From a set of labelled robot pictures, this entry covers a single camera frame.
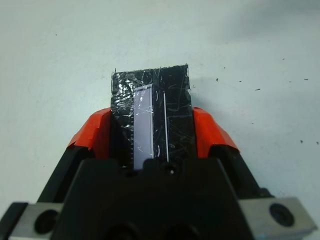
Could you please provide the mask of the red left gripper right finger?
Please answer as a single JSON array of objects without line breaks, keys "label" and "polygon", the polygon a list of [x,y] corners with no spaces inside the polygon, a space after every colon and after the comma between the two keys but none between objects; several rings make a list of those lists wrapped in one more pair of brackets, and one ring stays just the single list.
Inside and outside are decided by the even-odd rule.
[{"label": "red left gripper right finger", "polygon": [[197,156],[220,160],[239,199],[272,198],[268,189],[259,187],[240,150],[210,113],[199,107],[194,107],[192,112]]}]

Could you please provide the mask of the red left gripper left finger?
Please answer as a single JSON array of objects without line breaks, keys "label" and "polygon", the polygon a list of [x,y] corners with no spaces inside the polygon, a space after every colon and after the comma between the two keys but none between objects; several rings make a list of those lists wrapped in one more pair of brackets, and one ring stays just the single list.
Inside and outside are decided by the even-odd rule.
[{"label": "red left gripper left finger", "polygon": [[82,160],[109,157],[111,116],[111,109],[104,108],[87,119],[69,142],[41,192],[38,202],[62,203]]}]

